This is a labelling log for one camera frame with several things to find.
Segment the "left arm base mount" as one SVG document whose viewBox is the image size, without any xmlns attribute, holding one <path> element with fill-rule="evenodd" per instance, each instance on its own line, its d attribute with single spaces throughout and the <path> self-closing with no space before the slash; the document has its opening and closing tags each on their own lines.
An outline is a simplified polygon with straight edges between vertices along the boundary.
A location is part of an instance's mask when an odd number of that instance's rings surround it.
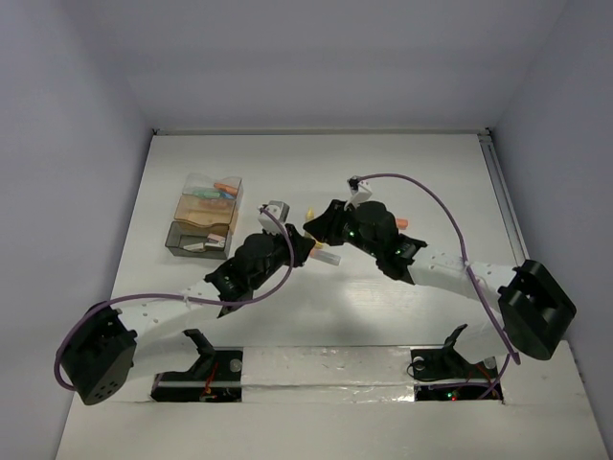
<svg viewBox="0 0 613 460">
<path fill-rule="evenodd" d="M 240 403 L 243 350 L 216 349 L 198 329 L 183 335 L 198 358 L 186 371 L 157 374 L 150 397 L 157 403 Z"/>
</svg>

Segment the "pink highlighter pen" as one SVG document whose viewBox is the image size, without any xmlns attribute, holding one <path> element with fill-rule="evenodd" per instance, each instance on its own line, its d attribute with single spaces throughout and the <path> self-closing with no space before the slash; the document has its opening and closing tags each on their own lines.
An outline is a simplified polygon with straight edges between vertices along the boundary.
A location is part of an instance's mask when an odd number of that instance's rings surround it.
<svg viewBox="0 0 613 460">
<path fill-rule="evenodd" d="M 201 206 L 207 209 L 233 209 L 236 205 L 234 200 L 230 199 L 202 199 Z"/>
</svg>

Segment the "small boxed eraser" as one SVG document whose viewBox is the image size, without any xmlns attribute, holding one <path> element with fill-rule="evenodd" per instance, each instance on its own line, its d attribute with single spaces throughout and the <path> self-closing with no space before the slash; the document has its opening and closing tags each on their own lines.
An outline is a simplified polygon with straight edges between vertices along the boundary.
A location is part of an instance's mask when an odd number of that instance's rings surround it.
<svg viewBox="0 0 613 460">
<path fill-rule="evenodd" d="M 209 233 L 206 237 L 206 246 L 223 247 L 226 244 L 226 238 L 224 236 Z"/>
</svg>

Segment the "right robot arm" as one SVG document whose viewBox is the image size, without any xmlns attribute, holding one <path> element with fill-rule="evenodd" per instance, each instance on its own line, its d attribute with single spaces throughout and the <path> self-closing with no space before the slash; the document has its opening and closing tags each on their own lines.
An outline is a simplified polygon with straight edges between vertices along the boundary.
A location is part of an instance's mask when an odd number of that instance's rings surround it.
<svg viewBox="0 0 613 460">
<path fill-rule="evenodd" d="M 425 241 L 402 234 L 394 215 L 377 201 L 358 206 L 333 200 L 326 211 L 305 223 L 307 233 L 329 246 L 350 244 L 375 258 L 387 277 L 413 286 L 437 288 L 488 307 L 493 334 L 481 333 L 480 346 L 470 332 L 444 348 L 441 364 L 461 376 L 475 362 L 514 349 L 549 360 L 577 314 L 561 285 L 537 261 L 520 266 L 470 263 L 460 255 L 435 250 Z"/>
</svg>

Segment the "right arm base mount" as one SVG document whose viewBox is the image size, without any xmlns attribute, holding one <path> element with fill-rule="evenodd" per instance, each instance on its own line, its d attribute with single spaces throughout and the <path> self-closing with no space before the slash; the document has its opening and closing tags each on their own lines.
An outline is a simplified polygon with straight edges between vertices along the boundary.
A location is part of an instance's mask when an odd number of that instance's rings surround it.
<svg viewBox="0 0 613 460">
<path fill-rule="evenodd" d="M 453 350 L 422 348 L 411 351 L 406 374 L 417 402 L 504 400 L 493 357 L 472 364 Z"/>
</svg>

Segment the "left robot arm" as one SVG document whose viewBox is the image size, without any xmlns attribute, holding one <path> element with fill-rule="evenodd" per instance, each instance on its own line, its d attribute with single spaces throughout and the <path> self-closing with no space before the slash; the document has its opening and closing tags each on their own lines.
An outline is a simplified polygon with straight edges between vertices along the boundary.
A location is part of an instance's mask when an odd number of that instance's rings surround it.
<svg viewBox="0 0 613 460">
<path fill-rule="evenodd" d="M 250 235 L 232 258 L 179 294 L 132 294 L 94 305 L 57 349 L 57 383 L 94 405 L 128 382 L 170 370 L 206 376 L 212 355 L 185 345 L 182 333 L 262 300 L 256 290 L 279 269 L 302 266 L 314 244 L 288 224 L 280 234 Z"/>
</svg>

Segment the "white eraser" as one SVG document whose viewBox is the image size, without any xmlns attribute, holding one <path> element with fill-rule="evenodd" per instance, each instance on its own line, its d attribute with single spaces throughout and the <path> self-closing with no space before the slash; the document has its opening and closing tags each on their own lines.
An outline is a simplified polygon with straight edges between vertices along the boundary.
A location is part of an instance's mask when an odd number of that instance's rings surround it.
<svg viewBox="0 0 613 460">
<path fill-rule="evenodd" d="M 182 247 L 182 249 L 190 253 L 201 253 L 206 250 L 206 245 L 204 242 L 197 242 L 192 244 L 186 244 Z"/>
</svg>

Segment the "orange highlighter pen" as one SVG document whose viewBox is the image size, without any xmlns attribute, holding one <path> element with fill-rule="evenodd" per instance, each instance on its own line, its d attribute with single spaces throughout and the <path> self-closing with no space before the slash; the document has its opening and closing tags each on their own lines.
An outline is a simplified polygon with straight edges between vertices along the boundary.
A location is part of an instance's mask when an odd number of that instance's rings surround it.
<svg viewBox="0 0 613 460">
<path fill-rule="evenodd" d="M 238 188 L 228 184 L 216 182 L 214 187 L 228 195 L 236 196 L 238 194 Z"/>
</svg>

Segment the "green highlighter pen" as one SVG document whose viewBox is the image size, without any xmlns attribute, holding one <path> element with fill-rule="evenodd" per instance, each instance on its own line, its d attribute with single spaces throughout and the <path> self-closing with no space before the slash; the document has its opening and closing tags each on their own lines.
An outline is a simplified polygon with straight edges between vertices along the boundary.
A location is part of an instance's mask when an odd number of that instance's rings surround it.
<svg viewBox="0 0 613 460">
<path fill-rule="evenodd" d="M 193 191 L 193 195 L 202 199 L 220 199 L 224 198 L 221 191 L 215 189 L 199 189 Z"/>
</svg>

